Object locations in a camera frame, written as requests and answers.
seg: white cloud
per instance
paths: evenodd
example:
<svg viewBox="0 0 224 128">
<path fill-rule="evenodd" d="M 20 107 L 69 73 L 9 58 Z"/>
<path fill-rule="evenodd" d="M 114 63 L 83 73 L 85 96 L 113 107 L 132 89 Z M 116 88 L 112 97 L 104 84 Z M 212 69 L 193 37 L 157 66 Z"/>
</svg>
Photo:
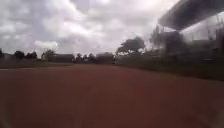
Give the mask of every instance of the white cloud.
<svg viewBox="0 0 224 128">
<path fill-rule="evenodd" d="M 35 45 L 40 47 L 40 48 L 43 48 L 43 49 L 53 49 L 53 50 L 56 50 L 58 48 L 58 43 L 53 41 L 46 41 L 46 42 L 43 42 L 43 41 L 35 41 Z"/>
</svg>

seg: cloud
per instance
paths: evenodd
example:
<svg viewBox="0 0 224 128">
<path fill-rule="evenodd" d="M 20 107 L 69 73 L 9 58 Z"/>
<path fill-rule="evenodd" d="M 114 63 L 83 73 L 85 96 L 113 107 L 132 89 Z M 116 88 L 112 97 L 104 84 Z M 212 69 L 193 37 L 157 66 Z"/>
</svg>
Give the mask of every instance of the cloud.
<svg viewBox="0 0 224 128">
<path fill-rule="evenodd" d="M 127 38 L 145 40 L 178 0 L 2 0 L 4 51 L 114 52 Z"/>
</svg>

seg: treeline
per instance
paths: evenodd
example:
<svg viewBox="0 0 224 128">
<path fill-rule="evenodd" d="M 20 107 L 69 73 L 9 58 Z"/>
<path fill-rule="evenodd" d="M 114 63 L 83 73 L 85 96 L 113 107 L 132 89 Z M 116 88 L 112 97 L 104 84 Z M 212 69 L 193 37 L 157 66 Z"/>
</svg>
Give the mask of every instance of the treeline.
<svg viewBox="0 0 224 128">
<path fill-rule="evenodd" d="M 0 49 L 0 58 L 4 58 L 6 55 L 10 55 L 10 54 L 5 54 L 5 53 L 3 53 L 2 49 Z M 33 60 L 36 60 L 37 53 L 34 51 L 31 53 L 25 54 L 22 51 L 16 51 L 13 55 L 10 55 L 10 59 L 18 59 L 18 60 L 33 59 Z"/>
</svg>

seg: ground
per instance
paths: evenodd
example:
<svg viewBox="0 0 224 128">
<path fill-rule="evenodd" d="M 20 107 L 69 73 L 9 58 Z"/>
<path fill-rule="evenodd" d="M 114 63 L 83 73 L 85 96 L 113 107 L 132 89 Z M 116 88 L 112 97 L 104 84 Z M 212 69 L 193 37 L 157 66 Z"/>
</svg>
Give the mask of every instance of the ground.
<svg viewBox="0 0 224 128">
<path fill-rule="evenodd" d="M 224 127 L 223 82 L 102 65 L 2 70 L 0 82 L 6 128 Z"/>
</svg>

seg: green tree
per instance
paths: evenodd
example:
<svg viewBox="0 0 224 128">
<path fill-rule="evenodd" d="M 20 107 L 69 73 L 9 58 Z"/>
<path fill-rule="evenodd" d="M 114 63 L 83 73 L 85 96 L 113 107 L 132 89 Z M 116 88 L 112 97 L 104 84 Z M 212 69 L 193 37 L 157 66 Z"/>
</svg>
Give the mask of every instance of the green tree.
<svg viewBox="0 0 224 128">
<path fill-rule="evenodd" d="M 3 58 L 4 57 L 4 54 L 2 52 L 2 49 L 0 48 L 0 58 Z"/>
<path fill-rule="evenodd" d="M 14 53 L 14 57 L 17 58 L 17 59 L 19 59 L 19 60 L 22 60 L 22 59 L 24 59 L 25 54 L 24 54 L 24 52 L 22 52 L 22 51 L 16 51 L 16 52 Z"/>
<path fill-rule="evenodd" d="M 48 49 L 42 54 L 42 59 L 47 61 L 53 61 L 55 55 L 55 51 Z"/>
<path fill-rule="evenodd" d="M 145 43 L 140 37 L 128 39 L 117 49 L 117 53 L 138 52 L 139 49 L 145 48 Z"/>
</svg>

